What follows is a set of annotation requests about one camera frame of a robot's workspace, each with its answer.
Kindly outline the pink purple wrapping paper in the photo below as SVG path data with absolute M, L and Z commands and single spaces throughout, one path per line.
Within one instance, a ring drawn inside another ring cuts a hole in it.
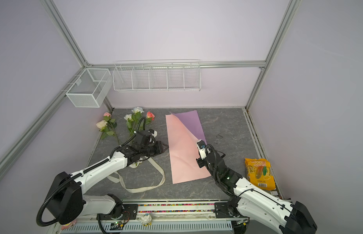
M 200 168 L 197 142 L 206 141 L 196 110 L 166 115 L 166 127 L 173 184 L 203 179 L 210 176 L 206 168 Z

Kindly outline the red pink fake rose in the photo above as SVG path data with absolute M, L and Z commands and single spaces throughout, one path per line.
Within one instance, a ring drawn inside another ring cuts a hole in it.
M 155 119 L 155 115 L 152 112 L 146 113 L 145 125 L 150 124 Z

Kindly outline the white fake rose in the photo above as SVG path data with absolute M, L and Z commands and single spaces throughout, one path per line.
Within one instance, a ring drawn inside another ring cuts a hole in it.
M 137 126 L 139 124 L 140 119 L 143 117 L 144 110 L 141 107 L 133 108 L 131 114 L 127 114 L 124 119 L 126 120 L 126 126 L 129 130 L 129 135 L 133 136 Z

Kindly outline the cream fake rose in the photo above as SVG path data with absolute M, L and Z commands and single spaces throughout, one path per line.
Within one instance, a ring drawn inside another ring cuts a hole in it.
M 111 136 L 111 137 L 114 136 L 114 132 L 110 128 L 109 122 L 103 120 L 103 121 L 96 123 L 96 126 L 99 128 L 100 132 L 102 132 L 101 139 L 105 139 L 106 137 L 109 137 L 109 136 Z

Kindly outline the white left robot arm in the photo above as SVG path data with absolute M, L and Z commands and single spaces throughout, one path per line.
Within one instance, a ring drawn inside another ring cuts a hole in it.
M 37 212 L 37 225 L 65 225 L 80 216 L 93 214 L 110 219 L 122 218 L 125 208 L 117 196 L 87 196 L 86 192 L 111 174 L 164 153 L 169 147 L 156 140 L 156 136 L 153 129 L 141 130 L 115 147 L 105 159 L 71 174 L 62 172 L 56 175 Z

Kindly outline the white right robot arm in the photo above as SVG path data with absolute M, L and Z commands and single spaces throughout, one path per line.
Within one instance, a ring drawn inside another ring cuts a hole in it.
M 205 167 L 216 185 L 230 199 L 226 203 L 226 215 L 251 218 L 278 234 L 314 234 L 317 224 L 307 207 L 300 202 L 291 203 L 279 199 L 250 183 L 241 174 L 228 168 L 223 153 L 203 140 L 196 143 L 200 168 Z

